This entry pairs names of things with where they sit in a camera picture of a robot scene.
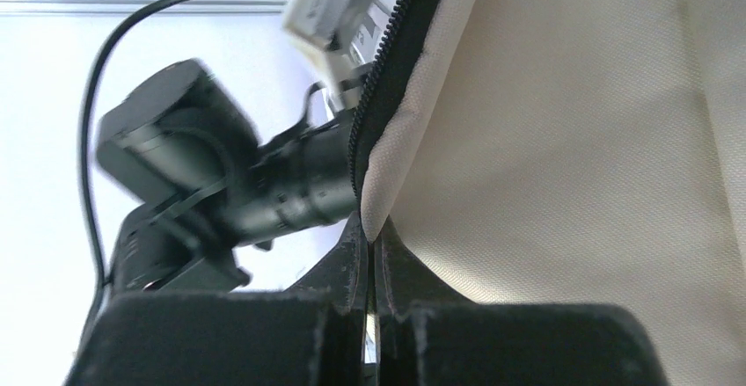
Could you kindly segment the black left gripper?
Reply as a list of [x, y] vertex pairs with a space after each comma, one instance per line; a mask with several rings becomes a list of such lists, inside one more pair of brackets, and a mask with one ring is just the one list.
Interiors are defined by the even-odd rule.
[[141, 201], [121, 225], [115, 292], [230, 291], [234, 249], [347, 218], [351, 111], [309, 114], [267, 143], [203, 62], [158, 71], [99, 122], [99, 166]]

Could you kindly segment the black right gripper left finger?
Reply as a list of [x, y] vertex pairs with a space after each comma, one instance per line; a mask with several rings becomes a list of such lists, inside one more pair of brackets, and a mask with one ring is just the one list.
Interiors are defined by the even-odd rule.
[[365, 244], [358, 214], [280, 292], [128, 293], [95, 324], [69, 385], [364, 385]]

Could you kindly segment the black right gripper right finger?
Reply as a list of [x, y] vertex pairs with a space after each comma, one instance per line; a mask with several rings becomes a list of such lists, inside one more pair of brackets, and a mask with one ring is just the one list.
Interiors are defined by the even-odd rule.
[[386, 222], [374, 243], [381, 385], [665, 385], [633, 314], [606, 303], [479, 304]]

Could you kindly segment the cream canvas student bag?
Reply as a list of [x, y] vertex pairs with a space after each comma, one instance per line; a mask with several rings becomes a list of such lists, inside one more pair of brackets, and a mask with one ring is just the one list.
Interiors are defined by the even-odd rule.
[[609, 302], [673, 385], [745, 382], [745, 0], [401, 0], [362, 229], [477, 302]]

